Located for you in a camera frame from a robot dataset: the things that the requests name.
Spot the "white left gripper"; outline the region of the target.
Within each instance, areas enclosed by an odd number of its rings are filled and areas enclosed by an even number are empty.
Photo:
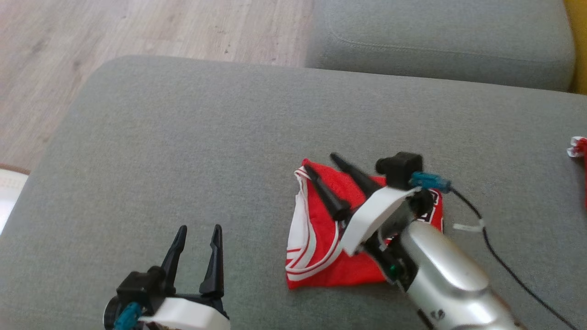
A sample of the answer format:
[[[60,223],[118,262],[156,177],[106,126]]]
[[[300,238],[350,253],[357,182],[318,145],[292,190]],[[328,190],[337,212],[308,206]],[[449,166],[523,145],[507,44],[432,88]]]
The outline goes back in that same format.
[[[187,232],[187,226],[181,225],[161,264],[166,274],[161,285],[164,294],[176,294],[174,282]],[[214,227],[210,247],[211,256],[199,286],[200,294],[176,294],[153,299],[154,312],[138,319],[139,330],[229,330],[229,317],[222,303],[224,261],[220,224]]]

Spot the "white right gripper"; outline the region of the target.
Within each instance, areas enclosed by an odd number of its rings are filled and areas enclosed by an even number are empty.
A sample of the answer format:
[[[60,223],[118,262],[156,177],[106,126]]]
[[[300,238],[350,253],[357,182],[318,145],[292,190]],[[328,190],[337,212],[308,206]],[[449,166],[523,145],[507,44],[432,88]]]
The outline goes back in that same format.
[[[350,204],[336,196],[312,166],[304,165],[331,219],[350,219],[340,239],[343,251],[350,257],[359,253],[368,255],[390,284],[411,284],[417,265],[402,246],[402,233],[421,216],[432,215],[434,196],[421,188],[408,191],[383,188],[338,153],[331,153],[330,159],[341,172],[352,178],[365,196],[370,196],[350,218]]]

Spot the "red white numbered jersey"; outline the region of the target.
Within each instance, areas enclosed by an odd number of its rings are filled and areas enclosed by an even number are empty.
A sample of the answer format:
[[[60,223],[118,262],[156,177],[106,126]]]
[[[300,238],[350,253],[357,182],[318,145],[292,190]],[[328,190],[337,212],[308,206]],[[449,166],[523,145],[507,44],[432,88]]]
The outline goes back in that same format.
[[[386,282],[380,268],[369,255],[348,256],[339,246],[342,237],[314,186],[304,165],[310,165],[329,188],[354,211],[365,202],[365,195],[347,174],[304,159],[295,171],[299,193],[289,230],[286,257],[287,286],[300,287],[360,286]],[[443,195],[429,190],[433,198],[431,213],[418,220],[443,232]]]

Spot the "red shorts white waistband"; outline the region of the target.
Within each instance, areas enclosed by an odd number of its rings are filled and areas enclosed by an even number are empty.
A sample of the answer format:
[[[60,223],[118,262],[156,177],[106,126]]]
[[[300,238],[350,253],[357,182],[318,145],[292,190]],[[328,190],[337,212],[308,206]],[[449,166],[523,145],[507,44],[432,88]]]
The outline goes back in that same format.
[[[584,169],[584,205],[587,209],[587,137],[574,136],[570,139],[570,146],[566,149],[566,154],[573,159],[579,160]]]

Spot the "large grey sofa seat cushion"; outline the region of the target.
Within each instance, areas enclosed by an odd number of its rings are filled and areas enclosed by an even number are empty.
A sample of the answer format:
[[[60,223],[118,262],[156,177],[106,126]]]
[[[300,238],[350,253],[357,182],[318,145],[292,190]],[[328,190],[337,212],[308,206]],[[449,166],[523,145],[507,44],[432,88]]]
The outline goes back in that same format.
[[[587,330],[587,96],[497,84],[126,56],[86,82],[0,235],[0,330],[104,330],[131,271],[188,226],[176,288],[199,290],[223,227],[235,330],[424,329],[392,286],[290,291],[303,159],[373,173],[423,155],[479,209],[501,259]]]

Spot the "small grey sofa seat cushion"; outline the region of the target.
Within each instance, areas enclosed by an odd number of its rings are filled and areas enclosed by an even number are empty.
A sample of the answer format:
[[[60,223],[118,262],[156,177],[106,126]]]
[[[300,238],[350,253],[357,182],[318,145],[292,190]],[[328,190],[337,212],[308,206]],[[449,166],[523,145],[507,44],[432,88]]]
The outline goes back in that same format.
[[[563,0],[315,0],[309,68],[563,91]]]

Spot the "white rug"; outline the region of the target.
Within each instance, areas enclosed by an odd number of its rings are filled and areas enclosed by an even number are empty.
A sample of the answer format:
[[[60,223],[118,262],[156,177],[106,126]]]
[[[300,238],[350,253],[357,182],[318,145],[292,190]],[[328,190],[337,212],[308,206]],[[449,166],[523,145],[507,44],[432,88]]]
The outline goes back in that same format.
[[[27,169],[0,163],[0,235],[30,173]]]

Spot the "yellow sofa back cushion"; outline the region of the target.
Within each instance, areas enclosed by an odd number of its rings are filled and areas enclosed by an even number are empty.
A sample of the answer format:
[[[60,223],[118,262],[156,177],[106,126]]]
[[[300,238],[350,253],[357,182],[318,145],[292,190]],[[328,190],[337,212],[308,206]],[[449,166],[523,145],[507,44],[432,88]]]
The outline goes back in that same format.
[[[573,92],[587,95],[587,0],[564,0],[575,43]]]

